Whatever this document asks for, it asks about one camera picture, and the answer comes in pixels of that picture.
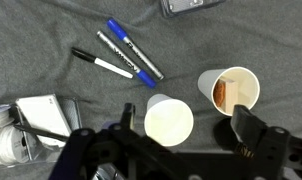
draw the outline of marker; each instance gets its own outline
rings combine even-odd
[[[124,70],[122,70],[122,69],[120,69],[120,68],[118,68],[118,67],[116,67],[112,64],[109,64],[109,63],[107,63],[107,62],[105,62],[105,61],[103,61],[103,60],[87,53],[87,52],[84,52],[84,51],[80,50],[80,49],[77,49],[77,48],[73,47],[73,48],[71,48],[71,52],[74,56],[76,56],[80,59],[83,59],[83,60],[88,61],[90,63],[94,63],[94,64],[97,64],[99,66],[102,66],[102,67],[104,67],[106,69],[109,69],[109,70],[111,70],[115,73],[118,73],[118,74],[120,74],[124,77],[127,77],[127,78],[132,78],[133,77],[133,75],[131,73],[129,73],[127,71],[124,71]]]
[[[115,45],[103,32],[98,31],[97,32],[98,37],[108,45],[110,49],[127,65],[129,66],[136,74],[137,76],[150,88],[154,88],[156,83],[154,80],[138,65],[136,65],[128,56],[121,51],[121,49]]]
[[[110,19],[107,22],[108,27],[118,36],[118,38],[123,41],[138,58],[143,61],[151,71],[161,80],[164,78],[164,75],[161,71],[149,60],[149,58],[138,48],[136,44],[129,38],[127,33],[121,28],[121,26],[114,20]]]

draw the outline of white object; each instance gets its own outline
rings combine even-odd
[[[157,94],[148,101],[144,128],[146,134],[161,145],[175,146],[190,135],[193,114],[183,101]]]
[[[14,120],[13,118],[9,117],[9,109],[10,106],[0,107],[0,128],[12,123]]]
[[[226,113],[232,114],[234,105],[238,104],[238,82],[220,77],[217,83],[222,83],[225,86],[225,96],[221,108]]]
[[[122,75],[124,77],[130,78],[130,79],[133,77],[133,75],[131,73],[129,73],[129,72],[125,71],[125,70],[122,70],[122,69],[120,69],[120,68],[118,68],[118,67],[116,67],[116,66],[114,66],[114,65],[112,65],[110,63],[107,63],[107,62],[105,62],[105,61],[103,61],[103,60],[101,60],[99,58],[95,59],[94,64],[97,64],[97,65],[102,66],[102,67],[104,67],[106,69],[109,69],[109,70],[111,70],[111,71],[113,71],[115,73],[118,73],[118,74],[120,74],[120,75]]]
[[[249,69],[231,67],[205,71],[198,80],[199,90],[213,103],[218,111],[227,116],[232,116],[232,113],[224,112],[222,108],[217,107],[214,103],[214,87],[222,76],[238,83],[238,104],[245,105],[248,109],[251,109],[259,98],[260,84],[258,78]]]
[[[27,147],[22,144],[23,134],[12,125],[0,129],[0,164],[12,165],[29,160]]]
[[[71,130],[54,95],[20,98],[16,101],[31,127],[70,136]],[[38,136],[49,146],[63,147],[65,142]]]

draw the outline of gray fabric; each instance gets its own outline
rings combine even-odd
[[[103,30],[138,61],[105,25],[114,17],[166,75],[156,89],[73,57],[76,46],[129,70],[96,38]],[[186,102],[195,123],[173,149],[220,150],[214,125],[224,118],[197,88],[205,70],[243,66],[260,80],[252,112],[269,125],[302,136],[302,0],[237,0],[164,19],[158,0],[0,0],[0,103],[56,93],[79,99],[84,127],[99,130],[136,105],[143,134],[148,99],[163,93]],[[0,179],[46,179],[52,164],[0,170]]]

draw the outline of cup rim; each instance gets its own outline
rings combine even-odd
[[[148,102],[147,102],[147,111],[148,111],[149,109],[151,109],[154,105],[157,104],[157,103],[155,103],[155,104],[153,104],[151,107],[149,107],[150,100],[153,99],[153,98],[155,98],[155,96],[159,96],[159,95],[160,95],[160,96],[166,96],[166,97],[168,97],[168,99],[161,100],[161,101],[159,101],[158,103],[163,102],[163,101],[166,101],[166,100],[173,99],[172,97],[167,96],[166,94],[162,94],[162,93],[154,94],[153,96],[151,96],[151,97],[149,98],[149,100],[148,100]]]
[[[220,79],[220,77],[221,77],[223,74],[225,74],[226,72],[232,71],[232,70],[234,70],[234,69],[241,69],[241,70],[244,70],[244,71],[248,72],[249,74],[252,75],[252,77],[254,78],[254,80],[257,82],[257,90],[258,90],[258,91],[257,91],[257,95],[256,95],[256,97],[255,97],[253,103],[251,104],[251,106],[247,107],[248,109],[251,109],[251,108],[256,104],[256,102],[258,101],[259,96],[260,96],[260,83],[259,83],[259,80],[258,80],[257,76],[256,76],[252,71],[250,71],[250,70],[247,69],[247,68],[240,67],[240,66],[235,66],[235,67],[230,67],[230,68],[225,69],[225,70],[217,77],[217,79],[216,79],[216,80],[214,81],[214,83],[213,83],[213,88],[211,89],[211,99],[212,99],[212,104],[213,104],[213,106],[214,106],[219,112],[221,112],[222,114],[227,115],[227,116],[232,116],[232,114],[223,112],[221,109],[219,109],[219,108],[217,107],[217,105],[216,105],[215,102],[214,102],[213,92],[214,92],[214,87],[215,87],[215,85],[217,84],[217,82],[218,82],[218,80]]]

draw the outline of gray device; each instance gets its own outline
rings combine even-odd
[[[226,0],[161,0],[164,17],[193,12],[203,8],[217,6]]]

